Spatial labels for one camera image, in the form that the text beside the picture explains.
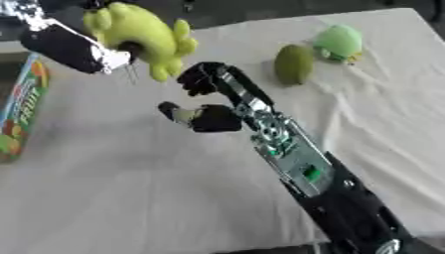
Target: turtle toy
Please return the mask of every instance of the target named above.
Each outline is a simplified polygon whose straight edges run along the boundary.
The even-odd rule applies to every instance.
[[[324,59],[353,64],[362,55],[362,34],[352,27],[335,25],[317,36],[314,48]]]

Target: green plush toy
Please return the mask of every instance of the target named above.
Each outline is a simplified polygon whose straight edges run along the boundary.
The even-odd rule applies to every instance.
[[[125,42],[143,47],[139,58],[150,64],[150,75],[165,81],[178,75],[181,57],[192,53],[198,42],[190,38],[190,26],[184,20],[175,23],[173,31],[151,12],[136,5],[111,3],[83,16],[86,28],[106,47],[116,49]]]
[[[298,45],[281,49],[275,59],[275,74],[281,83],[303,84],[314,65],[312,50]]]
[[[362,35],[348,26],[332,26],[317,36],[314,47],[326,59],[353,63],[362,54]]]

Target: yellow-green stuffed toy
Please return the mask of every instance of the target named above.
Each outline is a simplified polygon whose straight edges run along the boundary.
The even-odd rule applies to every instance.
[[[178,75],[183,66],[181,57],[192,53],[198,42],[190,38],[190,26],[184,20],[175,23],[173,31],[156,15],[136,5],[111,3],[83,16],[86,28],[106,47],[116,49],[125,42],[143,48],[138,56],[150,64],[150,75],[165,81]]]

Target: pear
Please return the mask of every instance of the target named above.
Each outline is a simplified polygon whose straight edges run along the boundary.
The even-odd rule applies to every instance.
[[[275,59],[275,74],[282,84],[303,84],[311,74],[313,65],[311,49],[288,45],[281,49]]]

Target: table surface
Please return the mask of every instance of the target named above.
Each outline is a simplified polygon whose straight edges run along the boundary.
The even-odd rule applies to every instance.
[[[362,31],[356,65],[316,62],[280,88],[272,60],[333,24]],[[411,9],[199,30],[186,65],[243,69],[375,191],[415,235],[445,235],[445,47]],[[20,161],[0,172],[0,253],[210,253],[323,239],[254,153],[248,132],[195,134],[157,112],[191,99],[139,63],[85,75],[49,62],[52,89]]]

